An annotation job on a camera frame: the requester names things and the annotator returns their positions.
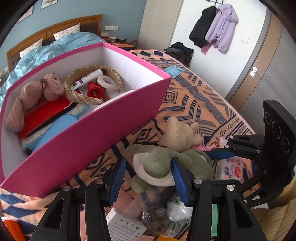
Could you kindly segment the beige fluffy plush toy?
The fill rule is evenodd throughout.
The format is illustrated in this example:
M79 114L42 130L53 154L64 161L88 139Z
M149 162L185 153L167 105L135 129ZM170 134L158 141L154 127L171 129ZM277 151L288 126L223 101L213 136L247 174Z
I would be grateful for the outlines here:
M198 130L199 124L197 122L189 125L171 116L166 122L166 133L159 144L176 152L187 151L192 146L201 145L202 137Z

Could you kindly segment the green frog plush toy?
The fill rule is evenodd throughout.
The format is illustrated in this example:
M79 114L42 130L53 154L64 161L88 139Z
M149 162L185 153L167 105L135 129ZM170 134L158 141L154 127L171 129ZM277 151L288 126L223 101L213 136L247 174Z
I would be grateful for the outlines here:
M135 144L128 146L126 151L132 156L136 175L132 178L131 187L137 193L142 193L151 186L174 186L171 174L173 157L177 157L195 178L213 179L212 160L200 150L190 149L179 153L165 147Z

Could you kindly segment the floral tissue pack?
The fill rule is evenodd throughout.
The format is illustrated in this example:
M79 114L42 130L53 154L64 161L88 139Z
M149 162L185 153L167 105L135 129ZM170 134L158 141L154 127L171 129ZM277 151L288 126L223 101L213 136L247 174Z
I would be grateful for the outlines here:
M240 181L240 183L251 177L246 159L237 156L224 160L215 160L213 173L215 180L234 179Z

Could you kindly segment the white printed paper box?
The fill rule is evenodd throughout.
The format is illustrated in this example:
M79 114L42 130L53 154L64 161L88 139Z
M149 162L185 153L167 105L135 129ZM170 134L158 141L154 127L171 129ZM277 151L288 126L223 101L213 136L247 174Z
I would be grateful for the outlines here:
M146 231L143 223L129 217L115 207L106 216L108 230L112 241L135 241Z

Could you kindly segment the wooden wardrobe door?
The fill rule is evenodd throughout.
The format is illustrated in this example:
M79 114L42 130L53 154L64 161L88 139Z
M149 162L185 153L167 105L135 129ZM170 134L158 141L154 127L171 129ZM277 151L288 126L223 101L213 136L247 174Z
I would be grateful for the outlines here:
M295 42L266 11L255 48L226 100L256 133L264 132L263 101L276 100L295 116Z

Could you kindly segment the pink storage box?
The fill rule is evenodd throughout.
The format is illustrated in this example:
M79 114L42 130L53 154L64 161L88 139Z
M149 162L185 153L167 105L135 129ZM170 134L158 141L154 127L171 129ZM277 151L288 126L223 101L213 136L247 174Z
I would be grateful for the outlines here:
M121 77L122 94L91 107L85 116L27 156L16 133L6 128L11 107L23 86L55 73L60 80L80 67L105 65ZM77 48L29 71L6 92L1 107L1 187L44 197L92 160L158 113L170 75L134 54L107 43Z

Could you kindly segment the blue card packet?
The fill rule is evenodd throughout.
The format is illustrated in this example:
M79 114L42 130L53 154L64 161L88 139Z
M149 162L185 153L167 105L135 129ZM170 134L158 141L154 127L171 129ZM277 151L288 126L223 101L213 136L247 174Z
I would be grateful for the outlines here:
M167 67L167 68L163 69L163 72L165 72L168 75L170 75L171 78L175 78L178 75L180 75L181 73L183 73L184 70L181 69L181 68L178 68L176 66L170 66L170 67Z

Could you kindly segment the dark clothes pile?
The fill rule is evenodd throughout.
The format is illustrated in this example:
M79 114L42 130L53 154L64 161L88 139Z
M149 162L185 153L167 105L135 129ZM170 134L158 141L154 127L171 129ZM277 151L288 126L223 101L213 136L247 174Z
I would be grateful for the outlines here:
M169 48L164 49L164 52L189 68L194 50L186 47L181 42L176 42L170 45Z

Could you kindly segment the red flat pouch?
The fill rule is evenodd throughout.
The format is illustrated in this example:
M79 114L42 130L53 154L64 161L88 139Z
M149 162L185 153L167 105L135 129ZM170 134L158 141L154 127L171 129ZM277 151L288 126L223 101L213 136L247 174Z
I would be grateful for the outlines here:
M18 133L21 140L30 134L53 122L58 117L76 107L77 103L70 102L66 96L62 95L55 101L45 101L25 114L24 127Z

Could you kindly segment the lilac hanging hoodie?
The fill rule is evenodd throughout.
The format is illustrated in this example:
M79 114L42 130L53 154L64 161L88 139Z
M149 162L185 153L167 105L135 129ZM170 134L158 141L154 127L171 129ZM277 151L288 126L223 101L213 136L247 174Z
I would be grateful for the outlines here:
M205 41L208 43L214 41L214 47L220 52L226 53L238 22L238 16L233 6L231 4L221 4L218 6L217 14L205 35Z

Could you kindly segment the black hanging jacket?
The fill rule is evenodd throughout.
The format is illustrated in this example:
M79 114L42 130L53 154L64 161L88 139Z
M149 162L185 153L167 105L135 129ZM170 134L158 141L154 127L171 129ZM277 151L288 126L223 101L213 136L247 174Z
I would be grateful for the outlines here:
M207 44L205 36L216 14L217 8L215 6L211 6L202 11L201 17L196 22L191 33L189 34L189 39L194 43L195 46L203 48Z

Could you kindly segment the red plastic cup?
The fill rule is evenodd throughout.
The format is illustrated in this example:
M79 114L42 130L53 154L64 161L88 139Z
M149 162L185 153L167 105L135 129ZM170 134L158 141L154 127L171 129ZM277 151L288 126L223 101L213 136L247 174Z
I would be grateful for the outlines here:
M95 82L90 82L87 85L87 96L92 98L102 98L103 90Z

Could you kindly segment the pink dotted plush bear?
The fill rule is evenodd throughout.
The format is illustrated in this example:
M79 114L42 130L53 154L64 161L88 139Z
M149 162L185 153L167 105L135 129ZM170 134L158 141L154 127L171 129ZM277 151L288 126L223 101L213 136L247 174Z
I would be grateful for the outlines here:
M26 84L6 118L6 127L13 132L20 132L25 124L25 112L34 108L40 98L55 101L64 95L65 89L55 73L46 74L40 81Z

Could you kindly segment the white blue cream tube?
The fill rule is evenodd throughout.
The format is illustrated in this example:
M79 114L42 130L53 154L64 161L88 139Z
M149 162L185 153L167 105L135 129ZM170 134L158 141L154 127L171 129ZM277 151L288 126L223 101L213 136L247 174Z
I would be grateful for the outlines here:
M103 71L101 69L98 69L84 77L81 77L80 79L78 79L77 81L75 81L73 84L71 84L69 86L69 88L74 91L76 89L78 89L79 87L82 87L90 82L92 82L93 80L97 79L98 77L104 75Z

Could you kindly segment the wooden headboard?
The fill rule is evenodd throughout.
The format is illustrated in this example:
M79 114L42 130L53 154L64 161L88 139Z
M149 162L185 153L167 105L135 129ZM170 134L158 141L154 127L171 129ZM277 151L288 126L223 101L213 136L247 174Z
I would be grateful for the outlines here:
M43 46L49 45L55 41L55 33L73 27L77 24L80 24L80 32L89 32L94 33L99 37L101 36L102 15L83 16L51 25L30 35L7 51L6 57L9 72L15 68L16 64L21 59L20 51L23 51L25 48L31 46L40 39L43 39Z

